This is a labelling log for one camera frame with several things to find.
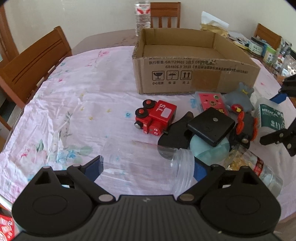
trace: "red packaging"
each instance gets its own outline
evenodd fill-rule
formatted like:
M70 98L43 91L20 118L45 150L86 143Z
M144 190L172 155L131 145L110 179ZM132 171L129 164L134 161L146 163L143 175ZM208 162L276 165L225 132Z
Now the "red packaging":
M200 112L204 112L210 107L219 110L221 113L228 115L228 110L224 104L222 95L214 92L195 92L195 99L197 100L197 108Z
M0 214L0 241L10 241L15 237L15 224L12 218Z

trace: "clear plastic jar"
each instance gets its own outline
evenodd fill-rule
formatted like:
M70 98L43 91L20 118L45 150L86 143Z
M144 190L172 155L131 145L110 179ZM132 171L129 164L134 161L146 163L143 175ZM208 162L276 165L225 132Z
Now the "clear plastic jar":
M223 166L226 170L232 171L238 171L241 166L249 166L275 197L279 195L283 186L283 180L259 157L243 146L235 146L224 160Z
M122 194L177 197L193 185L190 150L110 139L101 162L104 170L95 182L117 198Z

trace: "glass jar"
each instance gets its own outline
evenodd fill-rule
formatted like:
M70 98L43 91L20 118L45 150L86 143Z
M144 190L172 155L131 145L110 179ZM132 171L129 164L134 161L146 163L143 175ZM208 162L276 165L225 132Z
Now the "glass jar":
M100 161L104 170L95 182L116 198L122 194L177 197L193 185L190 150L110 139Z
M263 48L264 48L264 42L254 38L254 37L251 37L248 48L252 54L255 54L257 56L261 56Z

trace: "pink card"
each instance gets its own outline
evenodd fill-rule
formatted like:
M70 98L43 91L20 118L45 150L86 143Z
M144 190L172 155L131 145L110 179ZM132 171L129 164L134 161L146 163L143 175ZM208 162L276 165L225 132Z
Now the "pink card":
M203 110L213 107L221 113L228 115L220 93L198 93Z

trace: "orange toy part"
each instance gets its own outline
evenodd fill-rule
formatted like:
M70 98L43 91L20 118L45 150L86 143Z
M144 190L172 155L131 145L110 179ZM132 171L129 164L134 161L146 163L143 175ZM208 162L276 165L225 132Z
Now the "orange toy part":
M244 129L244 122L241 121L238 123L237 128L236 128L236 134L239 135L241 134L242 130Z
M256 127L254 127L253 138L251 139L251 141L255 140L255 138L257 137L257 134L258 134L258 129Z
M254 118L254 127L257 127L258 124L258 118Z
M242 112L239 113L239 115L237 117L237 121L241 122L241 121L243 121L243 119L244 119L244 112L242 111Z

